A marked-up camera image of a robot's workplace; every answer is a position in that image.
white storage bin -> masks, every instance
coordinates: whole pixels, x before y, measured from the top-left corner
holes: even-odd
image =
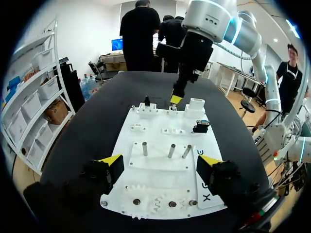
[[[49,100],[58,91],[59,87],[57,84],[57,75],[53,76],[53,78],[40,86],[38,89],[39,97],[42,100]]]
[[[27,128],[27,123],[21,112],[21,108],[12,116],[12,122],[8,127],[9,134],[12,140],[17,144],[23,135],[25,129]]]
[[[35,139],[37,139],[43,146],[47,146],[48,143],[52,140],[53,133],[49,128],[48,121],[45,120],[44,124],[39,129]]]
[[[29,160],[29,162],[31,162],[35,167],[38,167],[39,162],[42,158],[43,155],[43,150],[40,148],[40,146],[37,144],[36,140],[34,140],[34,142],[32,143],[28,155],[27,155],[27,159]]]
[[[33,68],[38,67],[39,70],[42,70],[49,66],[53,62],[52,49],[36,54],[32,61]]]
[[[38,90],[31,94],[21,106],[22,113],[32,119],[41,108]]]

person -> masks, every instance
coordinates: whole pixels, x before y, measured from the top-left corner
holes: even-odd
[[[277,80],[283,77],[283,80],[279,87],[281,108],[283,114],[289,113],[291,111],[302,80],[302,72],[298,69],[297,66],[298,51],[292,44],[287,45],[287,50],[289,55],[289,61],[282,62],[276,72]],[[307,87],[305,98],[309,96],[310,92],[309,88]],[[267,112],[265,112],[258,120],[255,127],[252,129],[252,133],[257,130],[259,125],[264,124],[266,116]]]
[[[150,7],[149,0],[137,1],[135,9],[122,18],[120,35],[128,71],[152,71],[153,35],[159,27],[159,14]]]
[[[159,41],[166,39],[166,44],[174,47],[180,47],[181,42],[186,36],[186,29],[181,26],[183,17],[164,16],[163,23],[160,24]],[[178,61],[175,59],[165,59],[167,65],[164,72],[177,73]]]

computer monitor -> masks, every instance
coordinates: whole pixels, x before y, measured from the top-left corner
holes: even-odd
[[[112,40],[111,44],[112,44],[112,51],[123,49],[123,39]]]

water bottle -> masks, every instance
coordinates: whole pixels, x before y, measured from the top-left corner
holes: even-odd
[[[89,88],[88,88],[87,82],[88,82],[88,79],[87,79],[87,75],[85,74],[84,78],[80,82],[82,95],[83,95],[83,98],[85,101],[87,101],[90,98]]]
[[[88,88],[90,91],[90,95],[94,95],[99,90],[99,84],[96,83],[95,77],[90,75],[90,78],[87,80]]]

dark hair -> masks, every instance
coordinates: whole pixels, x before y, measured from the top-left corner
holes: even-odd
[[[163,21],[169,20],[169,19],[174,19],[173,16],[164,16]]]
[[[136,8],[136,7],[139,7],[139,6],[145,6],[145,5],[147,5],[148,3],[150,3],[149,0],[139,0],[139,1],[136,2],[135,8]]]
[[[296,52],[297,56],[298,56],[298,51],[297,51],[297,49],[296,49],[292,44],[288,44],[288,45],[287,45],[287,49],[288,49],[288,50],[289,50],[289,49],[294,50],[294,51]]]
[[[185,18],[184,18],[184,17],[181,17],[181,16],[177,16],[175,19],[184,20]]]

